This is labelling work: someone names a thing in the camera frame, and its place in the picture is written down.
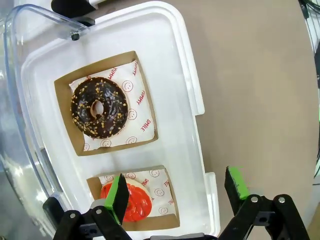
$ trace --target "chocolate donut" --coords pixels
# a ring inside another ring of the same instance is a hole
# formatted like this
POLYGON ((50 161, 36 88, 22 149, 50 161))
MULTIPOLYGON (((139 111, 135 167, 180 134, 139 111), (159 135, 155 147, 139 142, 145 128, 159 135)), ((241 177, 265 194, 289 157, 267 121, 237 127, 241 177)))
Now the chocolate donut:
POLYGON ((117 134, 128 116, 126 96, 110 79, 92 77, 80 83, 71 100, 74 124, 86 135, 105 139, 117 134), (95 104, 101 102, 103 112, 96 114, 95 104))

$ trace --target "white paper with red print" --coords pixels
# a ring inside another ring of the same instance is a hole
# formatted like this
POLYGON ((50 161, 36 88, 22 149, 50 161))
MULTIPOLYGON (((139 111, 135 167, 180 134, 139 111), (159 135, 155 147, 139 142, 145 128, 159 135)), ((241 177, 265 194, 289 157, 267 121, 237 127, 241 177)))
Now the white paper with red print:
POLYGON ((145 85, 142 80, 137 61, 101 71, 87 77, 80 78, 70 84, 72 92, 87 78, 103 77, 118 84, 123 90, 127 104, 128 117, 124 127, 116 134, 105 139, 91 138, 85 134, 84 151, 95 150, 100 147, 115 147, 148 141, 155 136, 155 125, 152 118, 145 85))
MULTIPOLYGON (((151 171, 138 171, 123 174, 125 178, 141 183, 147 190, 152 200, 152 209, 148 217, 157 217, 176 214, 175 203, 170 192, 168 176, 164 169, 151 171)), ((100 176, 104 186, 114 180, 113 175, 100 176)))

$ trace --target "red glaze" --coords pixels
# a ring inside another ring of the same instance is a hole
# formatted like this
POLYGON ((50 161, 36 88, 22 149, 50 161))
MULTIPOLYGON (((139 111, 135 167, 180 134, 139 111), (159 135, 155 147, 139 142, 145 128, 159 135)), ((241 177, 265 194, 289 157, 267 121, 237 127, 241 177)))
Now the red glaze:
MULTIPOLYGON (((110 191, 112 182, 104 185, 100 198, 105 199, 110 191)), ((151 212, 152 202, 149 195, 141 187, 126 184, 129 190, 128 206, 125 210, 124 222, 137 222, 145 219, 151 212)))

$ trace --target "donut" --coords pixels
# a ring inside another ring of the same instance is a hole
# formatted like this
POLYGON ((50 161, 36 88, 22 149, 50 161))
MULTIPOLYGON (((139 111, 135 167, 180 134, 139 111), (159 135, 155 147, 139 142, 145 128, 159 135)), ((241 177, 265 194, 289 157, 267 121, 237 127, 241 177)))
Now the donut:
POLYGON ((71 99, 73 123, 87 136, 105 139, 117 134, 128 117, 128 103, 121 88, 104 77, 88 78, 74 90, 71 99), (96 104, 103 111, 96 113, 96 104))
MULTIPOLYGON (((148 190, 139 182, 126 178, 129 190, 128 206, 125 210, 124 222, 137 222, 145 219, 151 212, 152 200, 148 190)), ((100 198, 105 199, 110 191, 112 182, 108 182, 101 189, 100 198)))

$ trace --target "donut hole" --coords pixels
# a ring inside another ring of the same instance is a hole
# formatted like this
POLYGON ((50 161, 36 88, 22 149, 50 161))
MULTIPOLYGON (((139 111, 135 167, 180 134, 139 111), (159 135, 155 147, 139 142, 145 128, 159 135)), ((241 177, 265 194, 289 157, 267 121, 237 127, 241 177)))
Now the donut hole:
POLYGON ((104 113, 104 105, 102 102, 95 100, 91 105, 90 113, 95 119, 97 118, 97 115, 102 115, 104 113))

